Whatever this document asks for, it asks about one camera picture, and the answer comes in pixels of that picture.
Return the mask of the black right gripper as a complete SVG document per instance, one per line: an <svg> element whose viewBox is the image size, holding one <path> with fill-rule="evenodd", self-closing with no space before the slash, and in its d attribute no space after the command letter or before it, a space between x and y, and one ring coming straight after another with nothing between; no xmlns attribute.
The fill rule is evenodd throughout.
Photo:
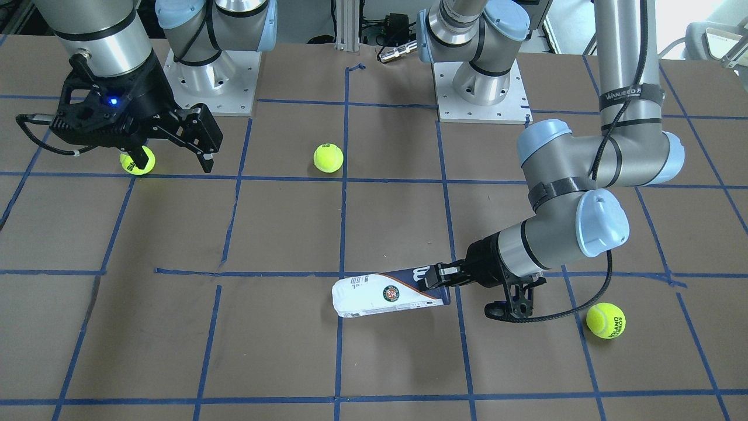
<svg viewBox="0 0 748 421"><path fill-rule="evenodd" d="M205 104L178 109L157 56L115 77L97 77L88 59L72 56L72 71L61 93L61 138L73 146L115 147L126 152L126 170L149 170L146 139L161 138L158 128L176 133L176 144L193 152L211 173L223 133Z"/></svg>

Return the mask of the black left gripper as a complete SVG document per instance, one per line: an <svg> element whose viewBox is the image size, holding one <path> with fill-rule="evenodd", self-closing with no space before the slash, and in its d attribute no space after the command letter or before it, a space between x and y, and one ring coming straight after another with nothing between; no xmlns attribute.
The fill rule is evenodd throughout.
<svg viewBox="0 0 748 421"><path fill-rule="evenodd" d="M500 233L494 233L472 243L462 263L438 263L428 266L424 277L417 281L419 291L468 284L471 279L485 288L507 284L507 267L503 264L498 245Z"/></svg>

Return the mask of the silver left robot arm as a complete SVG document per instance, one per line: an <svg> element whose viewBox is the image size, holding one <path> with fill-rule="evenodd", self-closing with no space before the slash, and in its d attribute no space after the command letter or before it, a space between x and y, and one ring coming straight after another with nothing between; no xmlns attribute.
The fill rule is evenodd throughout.
<svg viewBox="0 0 748 421"><path fill-rule="evenodd" d="M417 18L420 58L462 63L454 86L471 103L485 82L504 83L527 31L527 12L510 1L438 1ZM655 2L596 1L601 133L575 136L558 119L529 125L518 161L534 215L473 243L466 256L430 266L423 291L471 282L491 287L626 242L628 219L613 186L669 181L684 164L680 139L662 128Z"/></svg>

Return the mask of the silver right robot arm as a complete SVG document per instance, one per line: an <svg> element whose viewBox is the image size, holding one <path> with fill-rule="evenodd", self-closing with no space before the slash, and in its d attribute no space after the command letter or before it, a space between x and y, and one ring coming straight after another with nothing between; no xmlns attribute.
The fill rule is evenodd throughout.
<svg viewBox="0 0 748 421"><path fill-rule="evenodd" d="M259 59L277 42L275 1L157 1L158 25L171 55L161 64L134 1L35 1L69 56L72 68L52 115L19 115L47 125L79 156L97 147L121 152L132 173L155 165L146 148L168 140L213 169L223 134L216 115L248 116Z"/></svg>

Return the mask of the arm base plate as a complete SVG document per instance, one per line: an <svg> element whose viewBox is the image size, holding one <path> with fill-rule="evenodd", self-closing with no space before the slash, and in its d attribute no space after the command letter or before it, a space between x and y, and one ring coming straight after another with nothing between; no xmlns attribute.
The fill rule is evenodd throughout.
<svg viewBox="0 0 748 421"><path fill-rule="evenodd" d="M174 61L169 51L164 72L176 103L191 108L203 103L214 116L252 115L262 53L223 51L213 63L192 67Z"/></svg>
<svg viewBox="0 0 748 421"><path fill-rule="evenodd" d="M432 65L441 122L532 123L518 62L499 77L479 74L468 62Z"/></svg>

